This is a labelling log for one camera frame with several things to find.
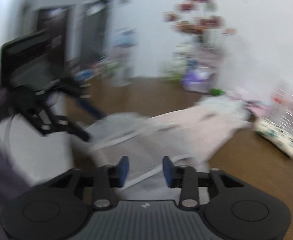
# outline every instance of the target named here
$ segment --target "doorway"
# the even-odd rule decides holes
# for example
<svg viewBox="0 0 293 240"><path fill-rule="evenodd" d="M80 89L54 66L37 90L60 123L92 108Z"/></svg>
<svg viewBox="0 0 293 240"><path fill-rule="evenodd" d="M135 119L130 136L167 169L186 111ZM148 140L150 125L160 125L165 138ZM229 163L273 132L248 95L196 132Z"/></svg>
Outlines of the doorway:
<svg viewBox="0 0 293 240"><path fill-rule="evenodd" d="M70 7L48 8L38 10L36 31L48 28L51 36L50 61L64 68L66 52L66 36Z"/></svg>

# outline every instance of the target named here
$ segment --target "door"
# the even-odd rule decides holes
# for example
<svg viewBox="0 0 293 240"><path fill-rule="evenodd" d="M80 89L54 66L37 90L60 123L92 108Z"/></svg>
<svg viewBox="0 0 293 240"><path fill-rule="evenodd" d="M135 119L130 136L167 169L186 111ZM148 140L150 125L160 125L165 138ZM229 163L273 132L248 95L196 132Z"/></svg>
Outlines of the door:
<svg viewBox="0 0 293 240"><path fill-rule="evenodd" d="M83 69L94 65L105 55L104 37L108 15L108 8L104 3L85 6L81 48L81 68Z"/></svg>
<svg viewBox="0 0 293 240"><path fill-rule="evenodd" d="M50 8L38 11L37 31L48 28L51 36L50 61L64 68L69 8Z"/></svg>

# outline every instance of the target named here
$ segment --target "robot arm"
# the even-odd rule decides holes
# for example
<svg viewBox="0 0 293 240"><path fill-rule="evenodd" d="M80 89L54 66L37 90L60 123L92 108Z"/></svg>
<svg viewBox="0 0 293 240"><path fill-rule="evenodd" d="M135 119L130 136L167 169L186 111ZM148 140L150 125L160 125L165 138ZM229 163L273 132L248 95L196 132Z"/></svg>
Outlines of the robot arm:
<svg viewBox="0 0 293 240"><path fill-rule="evenodd" d="M47 104L50 95L60 92L87 106L83 84L68 75L63 66L49 60L47 31L11 41L2 47L1 85L8 91L14 111L21 114L41 134L66 131L89 141L90 135L65 116L56 115Z"/></svg>

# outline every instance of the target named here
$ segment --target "black circular pad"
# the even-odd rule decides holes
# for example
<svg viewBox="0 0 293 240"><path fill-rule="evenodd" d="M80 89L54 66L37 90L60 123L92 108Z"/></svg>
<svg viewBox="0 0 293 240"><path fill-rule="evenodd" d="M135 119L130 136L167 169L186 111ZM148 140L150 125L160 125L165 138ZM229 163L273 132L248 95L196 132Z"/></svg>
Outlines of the black circular pad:
<svg viewBox="0 0 293 240"><path fill-rule="evenodd" d="M222 238L274 240L284 237L291 222L288 207L258 189L228 188L205 206L204 217Z"/></svg>
<svg viewBox="0 0 293 240"><path fill-rule="evenodd" d="M69 189L42 188L8 202L0 219L14 239L60 240L77 233L88 216L88 207Z"/></svg>
<svg viewBox="0 0 293 240"><path fill-rule="evenodd" d="M52 201L38 200L27 205L23 215L32 222L46 222L56 218L60 210L60 206Z"/></svg>
<svg viewBox="0 0 293 240"><path fill-rule="evenodd" d="M242 200L232 206L233 215L249 222L257 222L267 217L269 209L259 201Z"/></svg>

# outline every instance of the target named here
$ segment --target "green object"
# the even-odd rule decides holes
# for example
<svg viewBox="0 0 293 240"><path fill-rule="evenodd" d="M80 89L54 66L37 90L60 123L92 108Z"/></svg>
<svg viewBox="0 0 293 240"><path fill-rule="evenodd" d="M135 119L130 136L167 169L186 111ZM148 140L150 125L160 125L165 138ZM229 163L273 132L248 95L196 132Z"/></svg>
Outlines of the green object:
<svg viewBox="0 0 293 240"><path fill-rule="evenodd" d="M169 82L179 83L182 81L184 73L169 71L165 79Z"/></svg>
<svg viewBox="0 0 293 240"><path fill-rule="evenodd" d="M209 12L216 12L217 11L217 4L215 3L206 3L206 10Z"/></svg>
<svg viewBox="0 0 293 240"><path fill-rule="evenodd" d="M221 96L223 94L224 94L224 91L222 89L218 89L218 88L211 89L211 95L213 96Z"/></svg>

